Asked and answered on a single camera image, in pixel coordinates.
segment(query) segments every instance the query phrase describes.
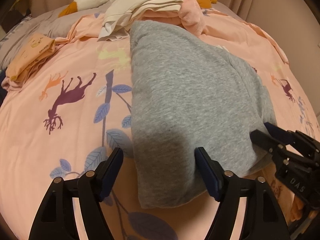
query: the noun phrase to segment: pink towel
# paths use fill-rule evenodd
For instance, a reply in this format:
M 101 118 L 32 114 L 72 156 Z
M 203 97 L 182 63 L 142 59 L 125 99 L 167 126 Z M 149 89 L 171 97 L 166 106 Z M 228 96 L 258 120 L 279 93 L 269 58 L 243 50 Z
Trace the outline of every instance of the pink towel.
M 179 12 L 154 12 L 147 10 L 141 20 L 153 20 L 173 25 L 182 25 L 187 31 L 199 37 L 205 27 L 204 15 L 197 0 L 183 0 Z

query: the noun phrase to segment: rivet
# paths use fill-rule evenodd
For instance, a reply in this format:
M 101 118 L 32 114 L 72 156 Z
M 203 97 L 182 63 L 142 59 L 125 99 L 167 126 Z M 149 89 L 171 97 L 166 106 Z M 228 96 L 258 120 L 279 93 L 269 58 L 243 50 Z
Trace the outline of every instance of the rivet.
M 233 172 L 232 171 L 225 171 L 224 175 L 226 175 L 228 177 L 232 177 L 233 176 Z
M 265 183 L 266 182 L 266 179 L 264 177 L 258 177 L 258 181 L 261 182 L 261 183 Z
M 60 183 L 62 181 L 61 177 L 56 177 L 53 182 L 54 183 Z
M 94 176 L 94 171 L 88 171 L 85 175 L 87 177 L 92 177 L 92 176 Z

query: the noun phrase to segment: leaf print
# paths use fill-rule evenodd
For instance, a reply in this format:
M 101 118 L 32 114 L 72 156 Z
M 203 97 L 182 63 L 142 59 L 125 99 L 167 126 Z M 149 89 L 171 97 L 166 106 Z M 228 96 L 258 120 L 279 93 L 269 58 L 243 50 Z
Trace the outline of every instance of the leaf print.
M 124 156 L 133 158 L 133 149 L 130 138 L 119 129 L 110 129 L 106 131 L 107 144 L 114 150 L 119 147 L 123 150 Z
M 112 91 L 118 94 L 127 93 L 132 91 L 132 87 L 127 85 L 115 85 Z
M 149 240 L 178 240 L 176 232 L 162 219 L 147 213 L 131 212 L 129 223 L 136 233 Z
M 56 177 L 62 177 L 64 178 L 66 176 L 65 171 L 61 167 L 55 168 L 53 171 L 50 173 L 51 179 L 54 179 Z
M 100 88 L 96 94 L 96 97 L 101 96 L 103 93 L 105 93 L 107 91 L 107 86 L 104 86 L 102 88 Z
M 122 120 L 122 128 L 130 128 L 131 127 L 131 115 L 126 116 Z
M 140 238 L 133 236 L 133 235 L 129 235 L 129 236 L 127 236 L 127 240 L 140 240 Z
M 65 159 L 60 159 L 60 166 L 64 171 L 70 172 L 71 171 L 71 165 L 70 163 Z
M 96 114 L 94 116 L 93 122 L 98 123 L 103 120 L 107 116 L 110 110 L 110 104 L 109 103 L 103 103 L 100 105 L 96 111 Z
M 104 198 L 104 200 L 103 200 L 103 202 L 105 203 L 105 204 L 107 204 L 108 206 L 112 206 L 113 205 L 113 200 L 112 200 L 112 197 L 109 195 L 109 196 L 107 196 L 107 197 L 105 197 Z
M 100 162 L 107 159 L 106 148 L 98 147 L 90 152 L 84 163 L 84 172 L 94 171 Z

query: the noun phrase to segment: orange deer silhouette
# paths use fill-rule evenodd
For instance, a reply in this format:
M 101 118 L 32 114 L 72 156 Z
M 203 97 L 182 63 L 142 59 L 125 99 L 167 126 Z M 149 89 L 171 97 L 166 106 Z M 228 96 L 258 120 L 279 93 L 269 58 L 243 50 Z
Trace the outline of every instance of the orange deer silhouette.
M 272 73 L 271 73 L 271 81 L 273 82 L 273 84 L 275 84 L 277 86 L 275 81 L 278 81 L 278 80 L 276 79 L 276 77 Z
M 50 79 L 48 81 L 48 84 L 46 85 L 46 87 L 44 88 L 44 90 L 41 92 L 41 96 L 39 96 L 39 101 L 42 101 L 44 98 L 48 97 L 47 94 L 47 90 L 51 87 L 55 87 L 57 85 L 60 84 L 61 80 L 68 74 L 68 71 L 66 72 L 66 74 L 64 76 L 61 76 L 61 74 L 59 73 L 59 76 L 57 79 L 54 79 L 56 74 L 52 77 L 50 75 Z

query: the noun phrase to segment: wall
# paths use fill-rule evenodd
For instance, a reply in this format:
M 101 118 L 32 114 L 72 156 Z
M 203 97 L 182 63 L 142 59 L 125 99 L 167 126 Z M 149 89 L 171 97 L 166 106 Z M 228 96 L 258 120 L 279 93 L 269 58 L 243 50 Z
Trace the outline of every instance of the wall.
M 260 26 L 277 41 L 319 114 L 320 25 L 307 4 L 303 0 L 253 0 L 246 21 Z

